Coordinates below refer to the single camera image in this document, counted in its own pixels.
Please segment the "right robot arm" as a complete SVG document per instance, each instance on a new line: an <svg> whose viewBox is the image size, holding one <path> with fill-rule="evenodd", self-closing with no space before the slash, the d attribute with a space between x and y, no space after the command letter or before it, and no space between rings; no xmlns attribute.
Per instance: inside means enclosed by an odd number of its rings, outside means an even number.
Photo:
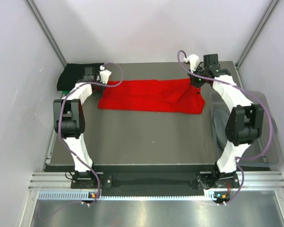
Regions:
<svg viewBox="0 0 284 227"><path fill-rule="evenodd" d="M227 69L221 69L217 54L199 57L191 54L184 58L189 64L190 82L201 87L206 82L220 95L226 104L230 116L225 126L226 146L221 157L215 162L209 175L199 175L198 183L203 189L214 186L223 187L235 179L237 163L249 146L261 136L264 109L254 104L236 88L232 75Z"/></svg>

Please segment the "red t shirt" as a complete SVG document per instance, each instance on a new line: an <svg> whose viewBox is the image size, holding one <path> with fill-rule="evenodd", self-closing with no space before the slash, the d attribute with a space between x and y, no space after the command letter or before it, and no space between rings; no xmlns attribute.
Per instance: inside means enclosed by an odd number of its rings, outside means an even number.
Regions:
<svg viewBox="0 0 284 227"><path fill-rule="evenodd" d="M190 79L110 81L99 100L106 110L201 114L205 101Z"/></svg>

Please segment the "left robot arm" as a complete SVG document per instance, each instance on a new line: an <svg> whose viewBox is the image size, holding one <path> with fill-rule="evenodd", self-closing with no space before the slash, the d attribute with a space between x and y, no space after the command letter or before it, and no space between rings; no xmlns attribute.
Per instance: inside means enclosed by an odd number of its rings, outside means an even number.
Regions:
<svg viewBox="0 0 284 227"><path fill-rule="evenodd" d="M93 169L84 139L86 123L82 106L87 98L103 92L111 74L103 65L92 67L65 97L53 101L54 130L73 158L71 180L75 185L83 183L89 188L99 187L100 178Z"/></svg>

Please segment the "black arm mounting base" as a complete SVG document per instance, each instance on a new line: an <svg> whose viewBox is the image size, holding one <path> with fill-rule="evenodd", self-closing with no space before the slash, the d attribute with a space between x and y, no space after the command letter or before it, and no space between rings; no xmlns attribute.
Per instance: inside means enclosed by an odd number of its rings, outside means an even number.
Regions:
<svg viewBox="0 0 284 227"><path fill-rule="evenodd" d="M199 175L209 175L211 165L103 165L94 166L100 178L99 187L88 183L73 184L73 189L100 189L106 196L189 196L203 195L198 183ZM239 187L237 173L233 182L210 189L222 189L229 195Z"/></svg>

